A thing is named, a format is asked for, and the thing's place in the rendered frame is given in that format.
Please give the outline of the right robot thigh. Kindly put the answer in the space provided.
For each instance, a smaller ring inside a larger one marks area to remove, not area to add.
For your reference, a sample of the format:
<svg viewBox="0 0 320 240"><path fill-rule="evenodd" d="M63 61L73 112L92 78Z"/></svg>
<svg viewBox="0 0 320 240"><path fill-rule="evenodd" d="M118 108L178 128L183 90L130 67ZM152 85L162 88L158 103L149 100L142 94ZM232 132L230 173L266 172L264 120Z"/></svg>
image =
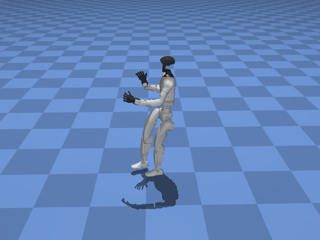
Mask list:
<svg viewBox="0 0 320 240"><path fill-rule="evenodd" d="M146 144L149 144L153 141L153 138L150 135L150 133L154 129L155 125L157 124L157 118L159 119L159 110L160 110L159 108L154 108L149 114L144 124L142 138Z"/></svg>

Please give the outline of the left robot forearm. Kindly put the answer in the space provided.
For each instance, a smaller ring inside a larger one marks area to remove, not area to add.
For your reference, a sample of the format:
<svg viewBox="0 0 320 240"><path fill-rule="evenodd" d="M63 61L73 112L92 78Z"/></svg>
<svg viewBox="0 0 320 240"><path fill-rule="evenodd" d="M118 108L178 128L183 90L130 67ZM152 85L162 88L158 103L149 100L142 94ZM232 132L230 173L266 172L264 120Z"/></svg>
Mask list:
<svg viewBox="0 0 320 240"><path fill-rule="evenodd" d="M140 105L140 106L146 106L146 107L156 107L159 106L161 104L161 101L159 99L155 99L155 100L137 100L135 99L134 104L136 105Z"/></svg>

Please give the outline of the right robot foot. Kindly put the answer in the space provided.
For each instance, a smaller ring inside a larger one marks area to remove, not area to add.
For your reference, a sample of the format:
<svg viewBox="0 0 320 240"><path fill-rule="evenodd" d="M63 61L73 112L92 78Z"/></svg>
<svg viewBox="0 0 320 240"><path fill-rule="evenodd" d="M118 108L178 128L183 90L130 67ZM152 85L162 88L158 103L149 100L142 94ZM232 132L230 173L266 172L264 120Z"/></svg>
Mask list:
<svg viewBox="0 0 320 240"><path fill-rule="evenodd" d="M138 162L136 164L131 165L132 169L140 169L140 168L144 168L144 167L148 167L149 163L147 161L145 161L144 164L142 164L143 162Z"/></svg>

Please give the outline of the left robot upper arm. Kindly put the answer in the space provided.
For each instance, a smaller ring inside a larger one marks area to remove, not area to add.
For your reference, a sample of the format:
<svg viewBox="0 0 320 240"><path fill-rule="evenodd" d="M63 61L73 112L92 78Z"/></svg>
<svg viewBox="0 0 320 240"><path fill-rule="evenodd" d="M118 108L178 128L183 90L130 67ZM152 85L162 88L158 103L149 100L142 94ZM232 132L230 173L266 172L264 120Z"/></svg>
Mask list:
<svg viewBox="0 0 320 240"><path fill-rule="evenodd" d="M161 90L161 93L160 93L160 98L159 98L159 100L161 101L161 104L158 105L157 107L160 107L164 103L164 101L165 101L169 91L172 89L172 87L173 87L173 82L171 80L168 79L167 81L165 81L165 83L163 84L163 88Z"/></svg>

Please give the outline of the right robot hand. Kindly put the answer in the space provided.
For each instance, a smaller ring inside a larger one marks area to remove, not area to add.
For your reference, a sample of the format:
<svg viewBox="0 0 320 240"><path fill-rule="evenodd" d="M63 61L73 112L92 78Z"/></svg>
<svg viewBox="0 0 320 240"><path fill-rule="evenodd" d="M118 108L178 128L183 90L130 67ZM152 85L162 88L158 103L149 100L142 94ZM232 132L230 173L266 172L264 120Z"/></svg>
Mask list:
<svg viewBox="0 0 320 240"><path fill-rule="evenodd" d="M138 75L139 74L139 75ZM147 73L145 73L144 74L144 72L142 71L140 71L140 72L138 72L138 73L136 73L135 75L137 75L138 76L138 78L141 80L141 83L142 84L144 84L144 83L147 83L147 85L148 85L148 81L146 80L147 78Z"/></svg>

